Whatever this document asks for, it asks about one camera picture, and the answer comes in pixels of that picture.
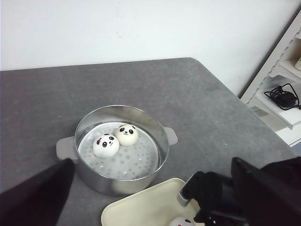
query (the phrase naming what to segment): plastic tray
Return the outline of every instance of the plastic tray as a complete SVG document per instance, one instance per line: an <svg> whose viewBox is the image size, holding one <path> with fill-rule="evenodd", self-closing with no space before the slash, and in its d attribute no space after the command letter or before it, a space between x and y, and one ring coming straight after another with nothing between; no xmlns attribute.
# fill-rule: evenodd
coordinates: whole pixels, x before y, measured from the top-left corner
<svg viewBox="0 0 301 226"><path fill-rule="evenodd" d="M177 201L184 184L183 180L172 178L114 202L103 210L101 223L103 226L167 226L176 217L193 219L200 209L198 203L191 200L183 207Z"/></svg>

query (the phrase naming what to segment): shelf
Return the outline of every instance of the shelf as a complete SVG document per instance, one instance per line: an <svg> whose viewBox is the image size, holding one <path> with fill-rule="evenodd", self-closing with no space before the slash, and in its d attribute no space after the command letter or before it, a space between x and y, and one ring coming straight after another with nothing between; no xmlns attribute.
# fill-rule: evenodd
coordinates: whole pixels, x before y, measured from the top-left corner
<svg viewBox="0 0 301 226"><path fill-rule="evenodd" d="M295 68L296 60L280 61L273 70L270 77L281 75L297 83L301 83L301 71Z"/></svg>
<svg viewBox="0 0 301 226"><path fill-rule="evenodd" d="M297 93L301 93L301 84L292 84ZM254 96L253 103L258 108L265 112L274 115L283 120L290 129L294 126L301 124L301 110L298 108L292 108L284 111L279 108L274 102L272 102L264 93L257 93Z"/></svg>
<svg viewBox="0 0 301 226"><path fill-rule="evenodd" d="M297 76L299 79L301 79L301 71L295 68L296 62L296 60L286 60L280 61L279 64L286 70L288 70L290 73L292 73L294 76Z"/></svg>
<svg viewBox="0 0 301 226"><path fill-rule="evenodd" d="M301 142L301 124L298 124L293 129L289 129L285 123L271 114L263 111L257 111L255 114L290 147Z"/></svg>

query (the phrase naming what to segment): panda face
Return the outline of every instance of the panda face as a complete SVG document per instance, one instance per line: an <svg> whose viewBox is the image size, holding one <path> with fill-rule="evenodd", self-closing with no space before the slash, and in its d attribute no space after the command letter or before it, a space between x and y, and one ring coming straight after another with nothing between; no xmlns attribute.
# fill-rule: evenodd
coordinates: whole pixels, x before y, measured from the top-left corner
<svg viewBox="0 0 301 226"><path fill-rule="evenodd" d="M119 141L110 134L97 137L93 142L93 152L99 158L110 158L119 150Z"/></svg>
<svg viewBox="0 0 301 226"><path fill-rule="evenodd" d="M138 131L133 125L124 124L116 128L115 136L122 146L129 147L138 140Z"/></svg>
<svg viewBox="0 0 301 226"><path fill-rule="evenodd" d="M170 222L169 226L194 226L194 223L188 218L176 218Z"/></svg>

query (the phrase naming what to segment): gray table surface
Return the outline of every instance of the gray table surface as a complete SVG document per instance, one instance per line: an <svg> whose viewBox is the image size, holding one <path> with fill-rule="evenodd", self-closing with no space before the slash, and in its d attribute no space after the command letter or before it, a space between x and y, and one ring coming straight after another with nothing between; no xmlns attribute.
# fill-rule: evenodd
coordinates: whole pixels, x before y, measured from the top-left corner
<svg viewBox="0 0 301 226"><path fill-rule="evenodd" d="M176 131L179 142L152 184L187 180L197 171L230 175L234 156L257 167L295 156L192 58L5 71L1 190L58 162L56 142L72 136L87 113L112 104L140 108ZM102 210L118 199L92 190L76 174L58 225L99 225Z"/></svg>

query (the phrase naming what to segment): power adapter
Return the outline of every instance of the power adapter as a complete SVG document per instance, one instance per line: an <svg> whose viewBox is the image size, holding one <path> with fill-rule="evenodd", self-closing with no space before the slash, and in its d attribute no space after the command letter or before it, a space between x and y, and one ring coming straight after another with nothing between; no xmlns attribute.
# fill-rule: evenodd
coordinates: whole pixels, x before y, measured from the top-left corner
<svg viewBox="0 0 301 226"><path fill-rule="evenodd" d="M290 86L294 94L289 91L283 90L284 86ZM272 89L272 91L264 92L264 94L267 97L269 97L275 104L277 104L282 110L286 111L294 107L301 109L301 105L297 93L295 92L295 90L293 89L290 83L287 83L283 86L278 86Z"/></svg>

